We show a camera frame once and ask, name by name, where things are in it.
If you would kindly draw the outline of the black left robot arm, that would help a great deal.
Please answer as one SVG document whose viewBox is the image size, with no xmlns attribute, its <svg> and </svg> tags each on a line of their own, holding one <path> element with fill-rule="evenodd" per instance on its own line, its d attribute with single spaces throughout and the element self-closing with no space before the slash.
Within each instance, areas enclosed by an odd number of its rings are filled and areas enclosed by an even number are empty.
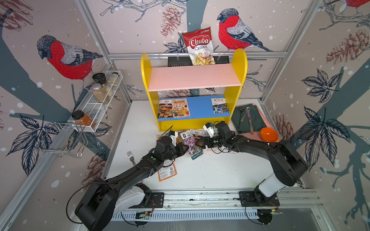
<svg viewBox="0 0 370 231">
<path fill-rule="evenodd" d="M 75 209 L 76 216 L 89 231 L 103 230 L 114 214 L 120 196 L 140 181 L 159 171 L 166 160 L 175 160 L 189 150 L 188 145 L 174 146 L 170 137 L 161 137 L 138 164 L 125 172 L 91 184 Z"/>
</svg>

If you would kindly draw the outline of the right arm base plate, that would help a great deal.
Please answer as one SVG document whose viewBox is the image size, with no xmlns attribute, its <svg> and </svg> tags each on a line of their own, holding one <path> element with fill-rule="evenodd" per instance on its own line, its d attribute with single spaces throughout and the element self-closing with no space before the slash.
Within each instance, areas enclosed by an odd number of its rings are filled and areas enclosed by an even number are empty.
<svg viewBox="0 0 370 231">
<path fill-rule="evenodd" d="M 255 191 L 240 191 L 239 200 L 242 207 L 279 207 L 280 202 L 276 194 L 265 197 L 262 193 Z"/>
</svg>

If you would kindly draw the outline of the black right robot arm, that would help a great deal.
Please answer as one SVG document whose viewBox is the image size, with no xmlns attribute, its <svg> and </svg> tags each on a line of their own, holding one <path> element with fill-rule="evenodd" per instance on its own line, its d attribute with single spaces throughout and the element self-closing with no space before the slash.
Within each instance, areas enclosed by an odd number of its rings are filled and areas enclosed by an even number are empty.
<svg viewBox="0 0 370 231">
<path fill-rule="evenodd" d="M 307 162 L 288 141 L 265 142 L 237 135 L 230 130 L 225 121 L 216 124 L 208 122 L 203 129 L 208 133 L 198 145 L 203 149 L 223 147 L 219 153 L 248 153 L 270 162 L 273 173 L 255 187 L 251 202 L 257 204 L 270 202 L 280 190 L 299 183 L 308 170 Z"/>
</svg>

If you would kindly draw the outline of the orange bordered seed bag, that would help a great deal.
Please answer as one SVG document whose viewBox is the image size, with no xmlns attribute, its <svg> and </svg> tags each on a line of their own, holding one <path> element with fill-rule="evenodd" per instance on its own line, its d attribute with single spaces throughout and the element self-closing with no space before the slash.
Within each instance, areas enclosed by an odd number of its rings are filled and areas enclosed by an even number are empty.
<svg viewBox="0 0 370 231">
<path fill-rule="evenodd" d="M 174 161 L 166 161 L 164 166 L 158 171 L 159 182 L 167 180 L 177 175 L 177 170 Z"/>
</svg>

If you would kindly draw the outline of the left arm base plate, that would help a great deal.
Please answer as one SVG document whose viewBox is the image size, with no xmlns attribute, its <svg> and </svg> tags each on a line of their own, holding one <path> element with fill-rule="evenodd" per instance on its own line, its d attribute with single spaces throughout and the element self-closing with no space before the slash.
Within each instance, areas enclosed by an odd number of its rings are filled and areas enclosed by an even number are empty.
<svg viewBox="0 0 370 231">
<path fill-rule="evenodd" d="M 147 193 L 139 208 L 163 208 L 164 193 Z"/>
</svg>

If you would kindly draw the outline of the blue flower seed bag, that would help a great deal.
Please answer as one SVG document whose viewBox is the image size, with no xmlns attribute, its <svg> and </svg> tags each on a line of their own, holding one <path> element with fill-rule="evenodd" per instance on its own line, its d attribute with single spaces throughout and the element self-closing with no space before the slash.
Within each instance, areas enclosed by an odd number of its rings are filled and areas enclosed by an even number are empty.
<svg viewBox="0 0 370 231">
<path fill-rule="evenodd" d="M 225 98 L 211 98 L 213 112 L 215 114 L 229 113 L 229 108 L 227 106 Z"/>
</svg>

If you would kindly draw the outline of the black orange marigold seed bag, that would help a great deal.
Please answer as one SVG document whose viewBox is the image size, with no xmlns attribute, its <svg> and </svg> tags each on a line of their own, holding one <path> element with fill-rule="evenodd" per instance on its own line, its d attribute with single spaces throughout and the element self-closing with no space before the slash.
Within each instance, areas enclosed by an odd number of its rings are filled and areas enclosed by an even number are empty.
<svg viewBox="0 0 370 231">
<path fill-rule="evenodd" d="M 209 137 L 209 134 L 205 130 L 190 129 L 190 132 L 196 141 L 201 141 L 203 137 Z"/>
</svg>

